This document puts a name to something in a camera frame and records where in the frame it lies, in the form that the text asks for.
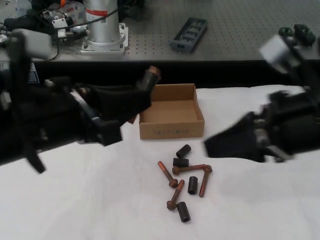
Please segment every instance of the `open cardboard box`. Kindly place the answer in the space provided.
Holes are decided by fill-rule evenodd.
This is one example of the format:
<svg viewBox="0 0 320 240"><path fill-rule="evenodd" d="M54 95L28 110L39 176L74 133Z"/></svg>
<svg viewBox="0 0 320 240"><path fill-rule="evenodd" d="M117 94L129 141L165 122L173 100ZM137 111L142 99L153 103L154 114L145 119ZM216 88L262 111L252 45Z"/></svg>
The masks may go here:
<svg viewBox="0 0 320 240"><path fill-rule="evenodd" d="M143 140L202 137L205 119L195 85L156 85L151 107L140 113L139 128Z"/></svg>

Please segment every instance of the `gray bit holder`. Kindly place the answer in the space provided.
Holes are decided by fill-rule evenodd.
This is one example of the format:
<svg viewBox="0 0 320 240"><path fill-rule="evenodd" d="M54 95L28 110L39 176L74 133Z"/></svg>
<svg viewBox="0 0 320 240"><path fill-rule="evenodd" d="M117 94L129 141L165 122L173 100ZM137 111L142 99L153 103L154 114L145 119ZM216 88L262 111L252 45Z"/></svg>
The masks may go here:
<svg viewBox="0 0 320 240"><path fill-rule="evenodd" d="M181 53L192 52L204 34L207 25L208 21L205 19L189 17L175 38L170 42L171 48Z"/></svg>

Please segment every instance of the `copper bolt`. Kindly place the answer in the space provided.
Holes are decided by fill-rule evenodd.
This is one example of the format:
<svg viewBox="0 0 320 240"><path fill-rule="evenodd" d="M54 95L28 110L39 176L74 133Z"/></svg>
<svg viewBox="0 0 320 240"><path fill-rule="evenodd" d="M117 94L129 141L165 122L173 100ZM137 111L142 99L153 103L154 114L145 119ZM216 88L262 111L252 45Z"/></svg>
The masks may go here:
<svg viewBox="0 0 320 240"><path fill-rule="evenodd" d="M179 194L180 194L180 192L181 192L181 189L183 188L184 185L185 185L185 180L183 180L183 179L180 180L179 185L178 185L178 187L176 188L176 190L175 190L175 192L174 192L171 200L166 202L166 208L167 208L167 209L169 209L169 210L174 210L174 209L176 209L176 207L177 207L176 202L177 202L177 199L178 199Z"/></svg>
<svg viewBox="0 0 320 240"><path fill-rule="evenodd" d="M158 165L161 168L162 172L164 173L164 175L166 176L166 178L169 180L169 186L171 188L176 188L178 186L178 180L174 179L170 172L168 172L168 170L166 169L165 165L162 163L162 161L158 161Z"/></svg>
<svg viewBox="0 0 320 240"><path fill-rule="evenodd" d="M179 175L179 173L203 169L205 166L206 166L205 164L194 165L194 166L186 166L186 167L177 167L177 166L174 166L174 167L172 168L172 173L173 173L174 175Z"/></svg>
<svg viewBox="0 0 320 240"><path fill-rule="evenodd" d="M203 168L203 171L204 171L204 175L203 175L202 184L199 192L200 198L203 198L205 195L209 174L212 173L212 167L210 165L205 165L205 167Z"/></svg>

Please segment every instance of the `black rubber spacer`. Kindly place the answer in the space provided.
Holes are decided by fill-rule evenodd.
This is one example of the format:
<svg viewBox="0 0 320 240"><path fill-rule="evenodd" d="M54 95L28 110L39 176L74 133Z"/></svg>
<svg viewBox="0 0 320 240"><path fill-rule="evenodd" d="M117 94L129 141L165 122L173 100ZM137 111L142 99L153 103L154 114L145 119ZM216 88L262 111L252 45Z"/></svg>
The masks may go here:
<svg viewBox="0 0 320 240"><path fill-rule="evenodd" d="M186 144L179 151L176 152L176 156L180 159L183 159L191 151L191 147Z"/></svg>
<svg viewBox="0 0 320 240"><path fill-rule="evenodd" d="M189 177L188 193L195 195L198 188L198 178L196 176Z"/></svg>
<svg viewBox="0 0 320 240"><path fill-rule="evenodd" d="M189 159L186 158L174 158L173 166L177 166L179 168L189 167Z"/></svg>
<svg viewBox="0 0 320 240"><path fill-rule="evenodd" d="M181 201L176 205L176 208L178 209L181 222L183 222L183 223L189 222L190 215L189 215L189 211L188 211L186 203L184 201Z"/></svg>

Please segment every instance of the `gray table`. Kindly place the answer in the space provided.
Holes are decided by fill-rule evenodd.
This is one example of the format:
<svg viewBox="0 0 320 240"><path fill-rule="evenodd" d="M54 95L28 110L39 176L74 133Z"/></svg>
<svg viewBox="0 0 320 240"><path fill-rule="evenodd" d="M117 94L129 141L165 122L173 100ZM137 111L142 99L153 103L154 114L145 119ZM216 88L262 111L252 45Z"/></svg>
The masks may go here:
<svg viewBox="0 0 320 240"><path fill-rule="evenodd" d="M0 21L15 15L14 2L2 12ZM259 47L280 27L306 24L320 35L319 0L146 0L145 6L144 20L124 20L129 27L129 49L124 56L81 55L79 43L62 46L55 61L255 61L262 59ZM193 53L174 52L169 42L188 17L207 19L207 31ZM301 51L309 60L319 59L316 44Z"/></svg>

